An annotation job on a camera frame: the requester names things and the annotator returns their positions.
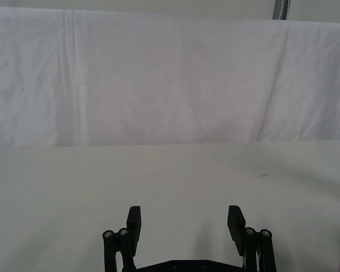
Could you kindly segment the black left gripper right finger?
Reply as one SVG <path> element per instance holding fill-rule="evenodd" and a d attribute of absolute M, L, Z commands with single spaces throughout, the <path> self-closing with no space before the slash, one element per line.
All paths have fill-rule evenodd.
<path fill-rule="evenodd" d="M 247 227 L 241 209 L 236 205 L 228 208 L 227 226 L 238 254 L 243 258 L 244 271 L 276 272 L 273 234 L 268 229 L 257 232 Z"/>

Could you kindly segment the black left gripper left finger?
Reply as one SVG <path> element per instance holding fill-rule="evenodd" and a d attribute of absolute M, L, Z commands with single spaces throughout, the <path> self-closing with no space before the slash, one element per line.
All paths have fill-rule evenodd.
<path fill-rule="evenodd" d="M 104 271 L 117 271 L 117 252 L 121 253 L 122 271 L 136 271 L 134 256 L 141 232 L 141 208 L 132 206 L 129 210 L 126 227 L 118 232 L 106 230 L 103 232 Z"/>

